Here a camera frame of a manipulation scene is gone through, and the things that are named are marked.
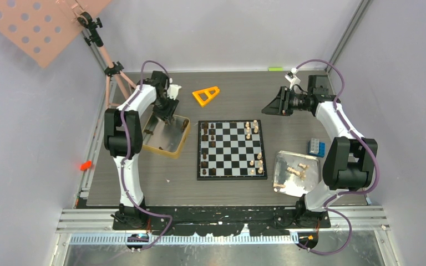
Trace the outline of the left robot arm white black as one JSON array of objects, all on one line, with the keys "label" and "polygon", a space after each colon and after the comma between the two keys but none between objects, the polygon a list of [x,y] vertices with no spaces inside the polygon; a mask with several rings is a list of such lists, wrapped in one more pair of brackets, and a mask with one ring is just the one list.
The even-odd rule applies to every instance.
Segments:
[{"label": "left robot arm white black", "polygon": [[118,107],[104,113],[104,147],[114,159],[121,189],[119,208],[113,215],[120,223],[142,229],[151,215],[145,209],[139,178],[139,154],[143,147],[140,117],[152,106],[153,115],[171,123],[179,104],[168,95],[171,78],[162,71],[153,71],[147,79],[134,85],[133,93]]}]

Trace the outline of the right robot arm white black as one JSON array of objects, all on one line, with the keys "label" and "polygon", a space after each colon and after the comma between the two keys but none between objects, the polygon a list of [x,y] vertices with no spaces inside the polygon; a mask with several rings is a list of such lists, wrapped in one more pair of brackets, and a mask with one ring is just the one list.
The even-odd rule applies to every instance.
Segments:
[{"label": "right robot arm white black", "polygon": [[294,218],[301,227],[309,227],[322,218],[328,206],[339,197],[359,194],[362,188],[376,184],[377,170],[375,139],[364,137],[345,115],[337,95],[327,88],[309,87],[297,93],[300,87],[298,70],[285,74],[289,86],[280,87],[275,98],[261,112],[266,115],[290,116],[294,111],[309,111],[323,125],[332,140],[322,169],[322,179],[311,192],[296,202]]}]

